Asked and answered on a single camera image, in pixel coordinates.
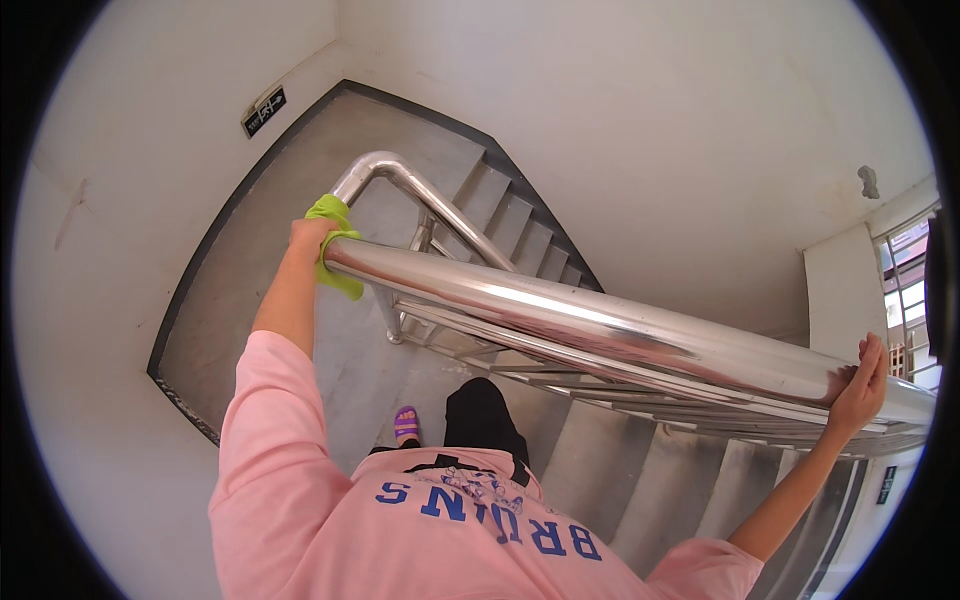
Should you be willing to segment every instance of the purple slipper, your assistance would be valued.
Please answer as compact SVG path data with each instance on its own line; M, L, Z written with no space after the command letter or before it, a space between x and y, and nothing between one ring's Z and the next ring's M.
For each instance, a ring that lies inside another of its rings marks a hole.
M413 411L414 417L412 419L401 419L400 414ZM397 425L413 425L412 427L404 427L403 429L397 429ZM420 423L417 420L417 409L413 406L404 406L400 410L396 411L394 415L394 436L399 441L400 436L405 436L407 434L414 434L417 436L417 439L420 439Z

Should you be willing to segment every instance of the black pants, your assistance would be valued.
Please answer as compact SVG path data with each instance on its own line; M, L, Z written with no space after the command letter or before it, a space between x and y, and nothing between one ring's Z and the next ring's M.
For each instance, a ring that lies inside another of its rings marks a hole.
M514 455L517 470L523 471L523 475L515 471L515 480L517 477L524 478L523 465L530 464L527 441L516 431L503 394L486 377L471 379L447 397L444 445L506 450ZM407 440L401 447L418 448L420 443ZM396 448L381 445L371 450L370 454L386 450Z

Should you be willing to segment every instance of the foot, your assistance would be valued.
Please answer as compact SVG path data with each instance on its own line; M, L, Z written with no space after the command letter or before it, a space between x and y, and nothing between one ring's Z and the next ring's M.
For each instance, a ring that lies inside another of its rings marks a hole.
M408 440L420 441L420 423L417 420L417 411L413 406L404 406L396 412L394 417L394 435L397 447Z

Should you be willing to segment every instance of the person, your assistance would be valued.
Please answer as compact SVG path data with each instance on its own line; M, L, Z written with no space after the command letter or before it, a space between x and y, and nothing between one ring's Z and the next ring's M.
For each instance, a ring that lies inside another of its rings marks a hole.
M448 399L444 447L420 447L404 407L400 448L337 469L311 360L314 263L334 228L293 223L237 364L208 509L227 598L744 598L883 402L885 353L868 334L819 442L727 540L680 543L644 582L545 502L487 379Z

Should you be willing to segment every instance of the window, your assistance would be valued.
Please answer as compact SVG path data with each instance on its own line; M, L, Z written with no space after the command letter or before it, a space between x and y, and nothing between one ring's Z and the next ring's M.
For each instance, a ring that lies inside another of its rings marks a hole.
M883 272L890 374L932 391L940 385L941 367L928 353L924 264L927 218L935 207L874 240Z

